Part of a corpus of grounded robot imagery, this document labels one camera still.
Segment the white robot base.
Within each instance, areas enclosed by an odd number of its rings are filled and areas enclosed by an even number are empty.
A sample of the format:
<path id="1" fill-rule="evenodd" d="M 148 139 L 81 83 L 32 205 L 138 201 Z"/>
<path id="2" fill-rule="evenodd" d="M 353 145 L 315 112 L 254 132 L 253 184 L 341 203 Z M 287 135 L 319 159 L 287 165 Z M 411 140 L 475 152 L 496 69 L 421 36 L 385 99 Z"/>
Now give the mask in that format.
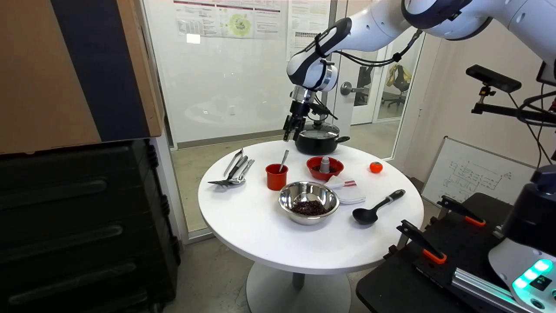
<path id="1" fill-rule="evenodd" d="M 556 313 L 556 165 L 538 168 L 489 252 L 492 269 L 531 313 Z"/>

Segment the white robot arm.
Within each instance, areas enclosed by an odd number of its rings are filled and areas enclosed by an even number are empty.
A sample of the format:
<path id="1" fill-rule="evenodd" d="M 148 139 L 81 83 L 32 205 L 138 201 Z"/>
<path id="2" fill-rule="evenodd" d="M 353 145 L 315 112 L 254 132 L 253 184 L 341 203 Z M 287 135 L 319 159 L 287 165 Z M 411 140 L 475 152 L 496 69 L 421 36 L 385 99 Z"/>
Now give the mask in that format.
<path id="1" fill-rule="evenodd" d="M 287 62 L 296 95 L 284 123 L 284 139 L 298 137 L 303 130 L 310 97 L 338 85 L 338 67 L 329 60 L 334 52 L 379 50 L 411 25 L 438 38 L 466 39 L 492 19 L 543 59 L 539 79 L 555 83 L 556 0 L 371 0 L 364 10 L 315 34 Z"/>

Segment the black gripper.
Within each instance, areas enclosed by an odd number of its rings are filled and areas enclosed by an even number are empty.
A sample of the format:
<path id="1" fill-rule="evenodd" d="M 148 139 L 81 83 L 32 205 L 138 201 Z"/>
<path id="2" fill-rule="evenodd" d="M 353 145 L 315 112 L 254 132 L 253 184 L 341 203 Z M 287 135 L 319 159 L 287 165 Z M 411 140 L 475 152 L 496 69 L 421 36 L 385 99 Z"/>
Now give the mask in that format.
<path id="1" fill-rule="evenodd" d="M 291 139 L 293 130 L 294 130 L 294 139 L 299 137 L 301 130 L 305 128 L 305 118 L 310 112 L 322 114 L 322 116 L 334 116 L 334 112 L 319 97 L 315 90 L 296 86 L 291 92 L 291 97 L 293 97 L 293 104 L 291 104 L 291 114 L 286 118 L 286 123 L 284 123 L 284 140 Z"/>

